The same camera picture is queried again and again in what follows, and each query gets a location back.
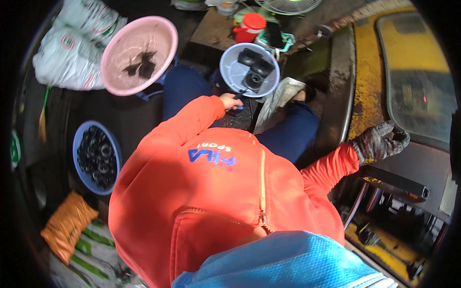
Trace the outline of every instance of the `plastic container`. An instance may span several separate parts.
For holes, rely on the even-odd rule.
[[[160,16],[139,18],[124,26],[104,50],[100,72],[104,87],[117,96],[129,96],[152,85],[170,65],[178,43],[176,27],[168,19]],[[141,52],[156,51],[151,62],[155,70],[149,79],[128,76],[123,69],[140,60]]]
[[[78,159],[77,149],[80,146],[80,142],[82,141],[83,133],[87,131],[91,126],[96,126],[99,129],[101,129],[104,132],[104,134],[106,134],[106,136],[109,138],[112,148],[114,149],[115,160],[117,162],[117,176],[115,177],[115,181],[118,179],[120,169],[122,168],[122,152],[120,150],[120,146],[115,140],[114,135],[109,130],[107,130],[107,128],[104,127],[104,125],[102,125],[101,123],[97,121],[89,120],[89,121],[83,122],[82,125],[80,125],[80,127],[78,127],[77,131],[75,132],[74,141],[72,143],[72,157],[74,159],[75,170],[77,170],[77,174],[80,177],[80,180],[85,184],[85,186],[88,189],[91,190],[91,192],[97,195],[105,196],[105,195],[109,195],[112,193],[114,185],[112,185],[106,190],[104,190],[101,187],[98,187],[96,183],[91,181],[91,176],[83,172],[82,169],[80,169],[80,165],[78,165],[78,162],[77,162],[77,159]]]
[[[258,93],[249,90],[242,83],[246,74],[250,70],[249,66],[238,62],[238,55],[245,48],[249,48],[250,50],[261,54],[263,60],[274,66],[274,70],[272,70],[272,72],[264,79]],[[280,81],[280,68],[278,67],[277,61],[275,61],[270,52],[253,43],[235,44],[224,51],[223,56],[221,56],[221,60],[219,61],[219,72],[230,90],[235,93],[238,93],[240,90],[248,90],[243,94],[243,96],[251,98],[259,98],[268,95],[277,87],[278,82]]]
[[[266,20],[257,13],[248,13],[243,16],[242,22],[235,27],[236,43],[252,43],[256,36],[266,27]]]
[[[216,6],[218,13],[223,16],[232,16],[234,15],[235,11],[238,9],[237,3],[224,3]]]

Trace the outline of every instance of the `gloved hand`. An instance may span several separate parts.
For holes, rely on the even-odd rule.
[[[397,155],[408,146],[410,134],[407,131],[397,133],[400,134],[399,141],[386,136],[393,129],[394,123],[389,120],[368,128],[360,136],[350,141],[359,156],[360,165]]]

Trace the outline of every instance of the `person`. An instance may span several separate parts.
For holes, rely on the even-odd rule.
[[[386,137],[393,124],[385,122],[299,171],[293,163],[318,126],[303,91],[285,119],[259,135],[209,128],[242,102],[213,96],[188,67],[168,72],[163,97],[164,121],[126,161],[109,203],[117,252],[151,287],[169,287],[208,257],[275,231],[308,231],[344,245],[328,193],[365,161],[409,143],[407,132],[401,141]]]

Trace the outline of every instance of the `bare hand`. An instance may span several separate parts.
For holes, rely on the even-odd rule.
[[[224,104],[224,109],[229,111],[230,109],[237,109],[237,106],[243,106],[243,102],[240,99],[234,99],[235,94],[224,93],[219,98]]]

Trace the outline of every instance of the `broom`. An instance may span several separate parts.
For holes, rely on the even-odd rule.
[[[45,93],[45,100],[43,101],[43,108],[41,109],[40,118],[38,118],[38,138],[45,144],[47,142],[47,127],[45,120],[45,107],[47,106],[48,94],[50,93],[51,86],[47,86]]]

